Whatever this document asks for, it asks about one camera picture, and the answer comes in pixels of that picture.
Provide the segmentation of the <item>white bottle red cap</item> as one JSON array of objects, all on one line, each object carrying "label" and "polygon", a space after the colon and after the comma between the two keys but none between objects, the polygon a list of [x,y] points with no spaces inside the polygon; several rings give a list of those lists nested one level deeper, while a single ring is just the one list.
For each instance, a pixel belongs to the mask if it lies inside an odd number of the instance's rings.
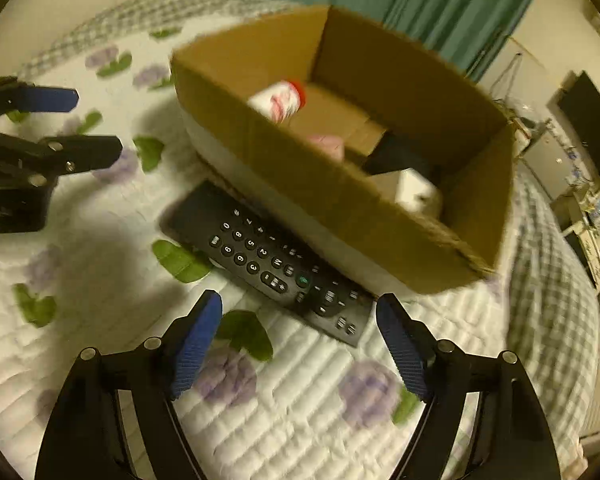
[{"label": "white bottle red cap", "polygon": [[284,79],[250,96],[247,104],[274,124],[280,124],[306,105],[306,92],[300,82]]}]

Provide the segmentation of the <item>pink pin brush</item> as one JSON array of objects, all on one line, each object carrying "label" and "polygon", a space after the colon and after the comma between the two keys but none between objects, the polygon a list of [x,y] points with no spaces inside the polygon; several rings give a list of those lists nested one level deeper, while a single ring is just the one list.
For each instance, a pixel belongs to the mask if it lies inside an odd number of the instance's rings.
[{"label": "pink pin brush", "polygon": [[340,136],[309,136],[308,141],[336,162],[342,162],[346,147]]}]

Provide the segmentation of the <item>black power adapter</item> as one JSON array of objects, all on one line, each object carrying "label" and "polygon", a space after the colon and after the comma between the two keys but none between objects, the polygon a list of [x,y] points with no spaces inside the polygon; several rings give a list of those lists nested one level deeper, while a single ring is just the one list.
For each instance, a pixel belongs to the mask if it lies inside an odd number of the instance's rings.
[{"label": "black power adapter", "polygon": [[423,177],[429,178],[434,172],[434,166],[422,157],[412,141],[391,131],[384,133],[374,150],[366,157],[362,169],[371,176],[414,169]]}]

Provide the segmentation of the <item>grey checkered duvet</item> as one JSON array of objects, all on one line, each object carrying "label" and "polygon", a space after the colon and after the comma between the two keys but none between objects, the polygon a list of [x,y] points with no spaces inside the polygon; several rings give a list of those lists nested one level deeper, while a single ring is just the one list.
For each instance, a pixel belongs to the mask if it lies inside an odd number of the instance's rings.
[{"label": "grey checkered duvet", "polygon": [[[104,114],[125,142],[147,133],[166,144],[153,174],[126,146],[94,174],[99,208],[125,221],[142,253],[135,290],[172,278],[149,252],[149,225],[166,198],[211,169],[189,145],[169,81],[179,41],[245,20],[290,11],[288,0],[129,0],[114,6],[20,67],[36,81],[66,76],[84,104]],[[178,404],[186,434],[222,479],[379,478],[411,437],[422,407],[396,377],[377,328],[349,350],[220,272],[204,266],[181,287],[186,298],[214,285],[230,312],[257,315],[263,330],[235,350],[218,342],[194,388]],[[554,439],[562,473],[586,463],[579,440],[593,399],[600,312],[578,258],[528,174],[516,175],[496,272],[484,281],[419,297],[410,309],[437,336],[465,350],[509,348],[524,362]]]}]

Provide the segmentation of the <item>white floral quilt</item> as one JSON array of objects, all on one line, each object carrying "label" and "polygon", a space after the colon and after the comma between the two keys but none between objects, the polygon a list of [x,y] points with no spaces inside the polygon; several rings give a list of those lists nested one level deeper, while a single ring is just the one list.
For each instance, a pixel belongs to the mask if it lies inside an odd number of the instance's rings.
[{"label": "white floral quilt", "polygon": [[[34,473],[50,404],[57,398],[74,359],[83,348],[93,346],[103,352],[132,349],[145,338],[161,333],[174,318],[187,313],[208,289],[221,295],[227,318],[213,347],[218,342],[226,342],[238,350],[245,347],[248,335],[262,332],[257,315],[230,312],[227,296],[214,285],[204,286],[192,298],[181,293],[181,287],[196,281],[204,266],[220,272],[233,284],[268,301],[276,312],[288,315],[329,341],[349,350],[362,346],[363,335],[358,345],[351,347],[306,325],[257,289],[234,278],[219,264],[210,263],[195,248],[170,240],[161,229],[164,214],[205,180],[218,180],[249,203],[259,217],[278,221],[238,192],[194,147],[178,102],[171,58],[176,49],[195,39],[179,41],[171,51],[169,81],[175,93],[174,107],[188,143],[211,172],[196,182],[186,183],[180,192],[170,194],[149,220],[149,225],[157,231],[149,252],[168,272],[172,283],[140,291],[134,289],[133,283],[142,272],[142,253],[131,240],[128,224],[100,210],[104,194],[94,180],[96,172],[67,176],[58,181],[42,231],[0,235],[0,448],[23,477]],[[104,114],[85,106],[84,90],[66,76],[36,83],[73,88],[79,93],[78,106],[68,114],[12,113],[0,117],[1,132],[29,141],[80,134],[117,136],[123,149],[132,146],[137,152],[142,174],[156,171],[166,154],[164,142],[147,133],[125,142],[118,128],[105,125]],[[412,300],[440,294],[419,294],[411,290],[392,293],[399,297],[413,318]]]}]

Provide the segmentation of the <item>black remote control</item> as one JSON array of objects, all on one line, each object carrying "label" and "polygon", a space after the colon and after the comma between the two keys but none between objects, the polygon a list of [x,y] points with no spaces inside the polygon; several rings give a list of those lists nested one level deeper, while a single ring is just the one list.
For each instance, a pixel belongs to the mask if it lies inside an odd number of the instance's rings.
[{"label": "black remote control", "polygon": [[306,325],[356,347],[374,298],[309,246],[209,180],[166,214],[166,234],[192,246]]}]

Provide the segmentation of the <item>silver mini fridge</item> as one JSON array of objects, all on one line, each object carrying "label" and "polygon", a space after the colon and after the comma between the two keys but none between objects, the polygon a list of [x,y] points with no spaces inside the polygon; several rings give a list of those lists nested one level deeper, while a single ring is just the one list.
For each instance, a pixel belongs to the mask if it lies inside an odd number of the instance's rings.
[{"label": "silver mini fridge", "polygon": [[570,189],[571,160],[549,131],[534,139],[522,153],[522,160],[551,200],[556,200]]}]

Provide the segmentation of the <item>open cardboard box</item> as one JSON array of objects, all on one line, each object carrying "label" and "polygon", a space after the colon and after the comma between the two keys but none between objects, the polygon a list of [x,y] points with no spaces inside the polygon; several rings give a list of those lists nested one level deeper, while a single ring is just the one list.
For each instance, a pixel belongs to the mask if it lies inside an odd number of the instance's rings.
[{"label": "open cardboard box", "polygon": [[[436,294],[498,267],[514,132],[474,84],[407,36],[336,6],[300,6],[204,35],[171,58],[200,156],[320,256],[375,294]],[[247,104],[280,80],[306,105],[280,124]],[[362,169],[386,131],[434,172],[439,218],[382,196]],[[340,136],[342,162],[309,136]]]}]

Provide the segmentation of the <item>black wall television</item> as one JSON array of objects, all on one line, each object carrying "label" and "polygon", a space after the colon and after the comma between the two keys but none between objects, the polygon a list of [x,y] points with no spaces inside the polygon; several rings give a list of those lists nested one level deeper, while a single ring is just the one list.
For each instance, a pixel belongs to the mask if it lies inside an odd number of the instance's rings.
[{"label": "black wall television", "polygon": [[582,72],[557,101],[600,177],[600,92]]}]

